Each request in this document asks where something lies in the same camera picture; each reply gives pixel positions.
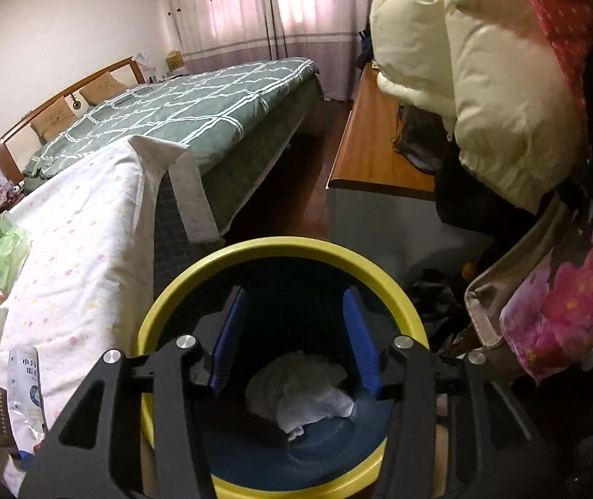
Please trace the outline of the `floral pink garment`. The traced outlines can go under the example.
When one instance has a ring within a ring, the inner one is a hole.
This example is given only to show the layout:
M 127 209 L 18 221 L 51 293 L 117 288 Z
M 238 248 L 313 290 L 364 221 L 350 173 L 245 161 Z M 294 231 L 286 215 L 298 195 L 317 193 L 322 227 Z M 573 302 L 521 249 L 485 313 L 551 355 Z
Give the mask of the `floral pink garment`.
M 593 199 L 553 198 L 520 242 L 464 294 L 482 347 L 535 381 L 593 367 Z

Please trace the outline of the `cream puffer jacket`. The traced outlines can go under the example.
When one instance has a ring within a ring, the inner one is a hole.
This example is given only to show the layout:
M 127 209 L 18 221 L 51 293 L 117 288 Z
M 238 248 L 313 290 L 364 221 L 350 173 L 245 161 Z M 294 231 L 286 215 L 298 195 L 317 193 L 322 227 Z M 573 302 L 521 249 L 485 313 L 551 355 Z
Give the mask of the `cream puffer jacket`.
M 380 89 L 451 119 L 461 165 L 535 212 L 584 124 L 531 0 L 372 0 L 369 21 Z

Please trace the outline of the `white tissue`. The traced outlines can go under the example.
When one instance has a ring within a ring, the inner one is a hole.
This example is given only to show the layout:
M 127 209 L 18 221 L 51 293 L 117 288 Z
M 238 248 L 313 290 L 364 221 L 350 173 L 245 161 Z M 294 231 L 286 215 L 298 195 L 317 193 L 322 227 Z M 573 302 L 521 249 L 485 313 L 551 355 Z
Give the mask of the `white tissue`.
M 291 442 L 304 434 L 306 426 L 353 414 L 354 399 L 340 389 L 346 378 L 338 364 L 302 351 L 285 355 L 249 382 L 247 409 L 276 424 Z

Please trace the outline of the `dark clothes pile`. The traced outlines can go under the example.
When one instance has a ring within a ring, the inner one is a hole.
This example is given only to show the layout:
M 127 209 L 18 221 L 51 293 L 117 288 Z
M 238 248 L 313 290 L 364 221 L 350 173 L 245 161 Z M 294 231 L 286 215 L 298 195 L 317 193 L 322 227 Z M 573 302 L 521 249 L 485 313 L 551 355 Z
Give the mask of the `dark clothes pile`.
M 364 30 L 358 32 L 358 36 L 361 43 L 361 52 L 356 57 L 355 67 L 363 71 L 366 65 L 372 63 L 374 59 L 372 32 L 369 22 L 366 23 Z

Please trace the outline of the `wooden headboard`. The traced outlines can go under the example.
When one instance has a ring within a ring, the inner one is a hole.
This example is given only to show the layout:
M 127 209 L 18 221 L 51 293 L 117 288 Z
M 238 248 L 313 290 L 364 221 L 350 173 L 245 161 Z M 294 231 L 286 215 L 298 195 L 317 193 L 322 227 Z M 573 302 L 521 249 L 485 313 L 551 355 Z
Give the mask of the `wooden headboard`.
M 144 84 L 145 78 L 138 62 L 133 57 L 127 57 L 89 74 L 29 111 L 0 138 L 2 175 L 18 184 L 24 178 L 24 168 L 32 155 L 82 119 L 92 107 L 81 90 L 98 99 L 103 97 L 103 86 L 110 86 L 114 81 L 126 89 Z

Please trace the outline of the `clear green lidded jar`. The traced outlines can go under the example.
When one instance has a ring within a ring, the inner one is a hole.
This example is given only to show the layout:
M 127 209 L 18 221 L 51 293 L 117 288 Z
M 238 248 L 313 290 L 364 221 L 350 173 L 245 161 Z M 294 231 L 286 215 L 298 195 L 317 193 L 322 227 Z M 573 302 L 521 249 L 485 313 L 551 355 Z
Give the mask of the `clear green lidded jar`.
M 11 213 L 9 211 L 3 212 L 0 215 L 0 239 L 4 238 L 6 235 L 11 235 L 16 228 L 17 223 L 15 219 L 13 219 Z

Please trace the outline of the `wooden low cabinet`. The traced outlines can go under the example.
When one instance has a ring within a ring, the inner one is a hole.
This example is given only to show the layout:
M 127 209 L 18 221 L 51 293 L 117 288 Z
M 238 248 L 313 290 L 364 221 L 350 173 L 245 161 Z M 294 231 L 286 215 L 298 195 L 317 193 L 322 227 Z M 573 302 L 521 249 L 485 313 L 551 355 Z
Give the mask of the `wooden low cabinet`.
M 393 148 L 401 131 L 400 101 L 377 87 L 366 65 L 328 180 L 330 189 L 434 200 L 435 181 Z

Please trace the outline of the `yellow rimmed trash bin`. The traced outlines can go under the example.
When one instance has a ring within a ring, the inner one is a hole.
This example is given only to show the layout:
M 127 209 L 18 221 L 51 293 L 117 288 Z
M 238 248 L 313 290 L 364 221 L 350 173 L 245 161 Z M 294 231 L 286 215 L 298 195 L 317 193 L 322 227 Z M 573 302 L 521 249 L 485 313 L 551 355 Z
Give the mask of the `yellow rimmed trash bin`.
M 356 252 L 320 240 L 249 240 L 160 289 L 136 347 L 203 345 L 193 400 L 221 498 L 349 498 L 380 474 L 393 339 L 426 338 L 404 291 Z

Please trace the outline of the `left brown pillow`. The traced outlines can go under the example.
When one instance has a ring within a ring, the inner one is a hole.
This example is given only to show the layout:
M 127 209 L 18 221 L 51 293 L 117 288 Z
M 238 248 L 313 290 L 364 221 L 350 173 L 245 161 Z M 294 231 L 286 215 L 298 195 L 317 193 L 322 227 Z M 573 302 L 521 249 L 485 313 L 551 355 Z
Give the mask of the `left brown pillow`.
M 47 143 L 67 130 L 77 119 L 66 100 L 59 98 L 36 115 L 30 126 L 40 141 Z

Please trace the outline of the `green wet wipes pack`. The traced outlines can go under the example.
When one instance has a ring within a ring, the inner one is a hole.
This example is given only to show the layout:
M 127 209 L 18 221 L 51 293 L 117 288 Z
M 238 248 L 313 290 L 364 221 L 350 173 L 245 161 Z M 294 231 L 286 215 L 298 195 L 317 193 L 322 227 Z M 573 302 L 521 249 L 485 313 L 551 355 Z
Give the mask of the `green wet wipes pack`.
M 32 238 L 17 227 L 0 237 L 0 290 L 9 295 L 29 254 Z

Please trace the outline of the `white dotted table cloth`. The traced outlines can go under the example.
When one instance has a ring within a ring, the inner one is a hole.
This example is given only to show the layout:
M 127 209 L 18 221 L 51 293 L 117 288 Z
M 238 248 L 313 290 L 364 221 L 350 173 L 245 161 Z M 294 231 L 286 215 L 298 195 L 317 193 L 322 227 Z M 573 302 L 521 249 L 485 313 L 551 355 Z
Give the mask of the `white dotted table cloth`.
M 192 243 L 219 235 L 193 154 L 135 135 L 65 169 L 11 210 L 32 245 L 9 295 L 0 388 L 9 351 L 38 351 L 47 422 L 54 422 L 98 358 L 131 351 L 157 295 L 157 254 L 171 275 Z M 25 470 L 0 448 L 0 489 L 16 496 Z

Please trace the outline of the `red dotted quilted jacket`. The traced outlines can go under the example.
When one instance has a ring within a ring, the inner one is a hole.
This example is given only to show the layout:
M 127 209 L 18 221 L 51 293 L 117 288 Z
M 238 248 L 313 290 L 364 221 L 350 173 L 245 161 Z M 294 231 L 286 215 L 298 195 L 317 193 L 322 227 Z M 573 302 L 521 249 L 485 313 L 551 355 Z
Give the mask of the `red dotted quilted jacket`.
M 584 111 L 584 73 L 593 47 L 593 0 L 529 0 L 576 105 Z

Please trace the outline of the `green plaid bed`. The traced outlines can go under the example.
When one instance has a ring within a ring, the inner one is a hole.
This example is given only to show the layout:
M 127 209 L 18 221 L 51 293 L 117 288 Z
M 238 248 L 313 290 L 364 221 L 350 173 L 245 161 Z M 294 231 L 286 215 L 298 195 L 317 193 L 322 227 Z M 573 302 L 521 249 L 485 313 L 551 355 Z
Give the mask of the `green plaid bed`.
M 321 94 L 319 69 L 307 57 L 135 84 L 90 107 L 33 153 L 24 183 L 34 190 L 120 138 L 176 143 L 193 154 L 226 233 Z

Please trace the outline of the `white barcode carton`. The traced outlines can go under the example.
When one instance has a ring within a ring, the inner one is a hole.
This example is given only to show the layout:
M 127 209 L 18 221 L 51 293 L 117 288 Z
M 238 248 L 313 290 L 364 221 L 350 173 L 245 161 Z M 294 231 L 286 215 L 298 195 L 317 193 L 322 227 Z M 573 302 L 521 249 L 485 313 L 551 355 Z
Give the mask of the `white barcode carton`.
M 17 449 L 13 457 L 26 467 L 47 433 L 35 347 L 20 345 L 10 349 L 7 380 L 10 426 Z

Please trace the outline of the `right brown pillow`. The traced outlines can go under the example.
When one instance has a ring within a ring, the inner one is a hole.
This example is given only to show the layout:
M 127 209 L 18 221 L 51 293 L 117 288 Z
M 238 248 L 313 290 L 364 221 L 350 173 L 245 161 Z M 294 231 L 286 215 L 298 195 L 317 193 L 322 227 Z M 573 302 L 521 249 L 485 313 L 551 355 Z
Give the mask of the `right brown pillow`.
M 116 80 L 110 72 L 105 72 L 80 89 L 80 95 L 90 106 L 98 106 L 114 98 L 127 89 L 127 85 Z

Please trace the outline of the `pink white curtain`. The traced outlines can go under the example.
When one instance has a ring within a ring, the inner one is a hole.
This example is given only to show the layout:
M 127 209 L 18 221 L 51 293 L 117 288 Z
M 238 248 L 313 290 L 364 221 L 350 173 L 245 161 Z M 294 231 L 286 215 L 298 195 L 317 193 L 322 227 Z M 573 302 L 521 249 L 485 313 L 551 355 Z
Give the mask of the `pink white curtain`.
M 359 33 L 371 0 L 162 0 L 170 42 L 191 73 L 307 57 L 332 100 L 357 82 Z

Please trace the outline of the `brown pillow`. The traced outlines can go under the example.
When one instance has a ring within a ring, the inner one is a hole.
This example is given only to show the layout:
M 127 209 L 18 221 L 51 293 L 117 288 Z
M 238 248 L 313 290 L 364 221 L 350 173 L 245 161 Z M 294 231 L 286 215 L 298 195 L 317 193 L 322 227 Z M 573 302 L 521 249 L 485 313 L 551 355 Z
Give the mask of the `brown pillow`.
M 114 98 L 127 89 L 127 85 L 116 80 L 110 72 L 105 72 L 80 89 L 80 95 L 90 106 L 98 106 Z
M 66 100 L 59 98 L 36 115 L 30 126 L 40 141 L 47 143 L 67 130 L 77 119 Z

